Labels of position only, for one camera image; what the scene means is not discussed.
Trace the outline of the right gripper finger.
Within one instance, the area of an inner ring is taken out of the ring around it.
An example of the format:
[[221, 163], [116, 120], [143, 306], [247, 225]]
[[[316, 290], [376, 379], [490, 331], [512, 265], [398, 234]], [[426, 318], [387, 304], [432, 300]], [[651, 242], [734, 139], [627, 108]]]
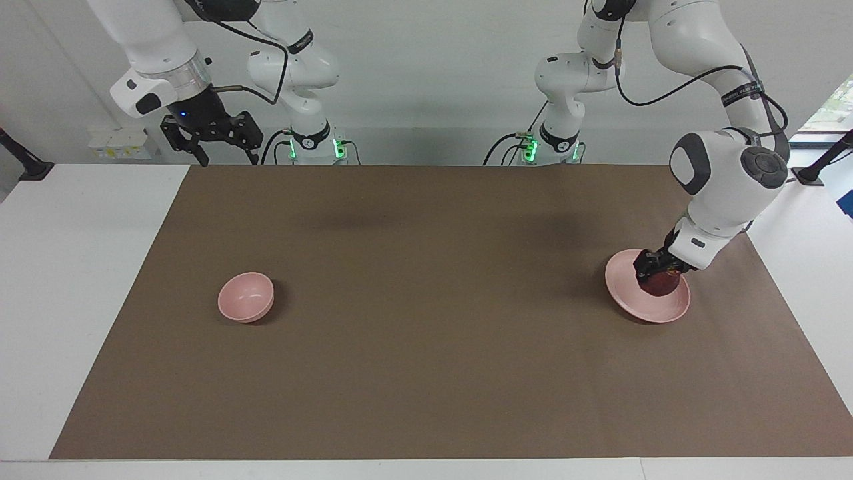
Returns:
[[258, 166], [260, 162], [258, 150], [263, 144], [263, 133], [253, 116], [243, 111], [231, 117], [231, 133], [233, 145], [243, 150], [250, 164]]
[[195, 161], [201, 167], [209, 166], [210, 160], [207, 152], [200, 146], [200, 133], [190, 133], [190, 136], [186, 137], [183, 128], [172, 115], [165, 115], [159, 124], [159, 128], [161, 128], [163, 136], [174, 151], [186, 152], [194, 156]]

